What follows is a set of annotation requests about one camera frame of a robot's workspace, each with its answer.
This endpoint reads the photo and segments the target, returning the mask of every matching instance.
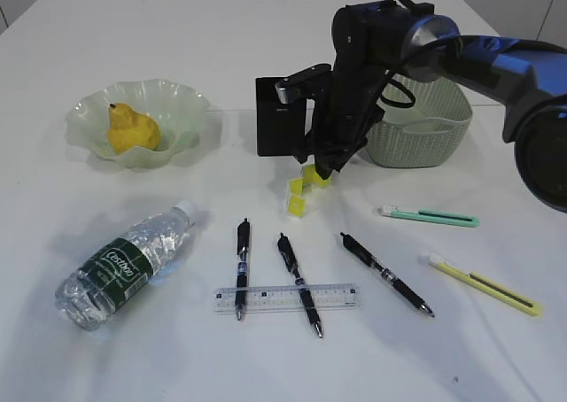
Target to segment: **green bottle label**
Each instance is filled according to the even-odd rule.
[[[117,238],[80,268],[110,298],[118,311],[151,278],[150,261],[130,241]]]

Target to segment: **wavy glass bowl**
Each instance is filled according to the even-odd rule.
[[[108,105],[124,103],[152,117],[161,130],[158,148],[133,147],[118,155],[108,142]],[[195,89],[166,81],[120,81],[84,97],[66,116],[66,140],[87,148],[104,160],[125,167],[164,166],[174,154],[190,149],[198,141],[208,100]]]

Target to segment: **woven basket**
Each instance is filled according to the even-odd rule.
[[[440,78],[420,83],[397,76],[416,96],[416,105],[400,109],[379,102],[384,119],[368,134],[366,150],[372,160],[384,167],[439,166],[454,153],[467,132],[472,110],[461,89]],[[392,85],[384,95],[399,102],[408,99]]]

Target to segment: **yellow utility knife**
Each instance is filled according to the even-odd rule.
[[[536,303],[529,298],[525,298],[524,296],[520,296],[516,292],[509,290],[506,287],[502,287],[500,284],[492,282],[482,275],[474,272],[464,273],[455,266],[449,264],[449,262],[447,262],[447,260],[440,254],[430,254],[428,263],[432,267],[437,268],[439,271],[451,275],[457,280],[466,282],[471,287],[483,291],[493,298],[498,298],[500,301],[510,306],[514,306],[516,309],[519,309],[531,316],[539,316],[543,313],[543,306],[539,303]]]

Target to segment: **water bottle cap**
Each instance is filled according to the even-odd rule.
[[[175,205],[176,208],[184,212],[187,217],[189,218],[190,225],[195,224],[195,218],[197,217],[197,209],[193,203],[190,203],[187,200],[182,200]]]

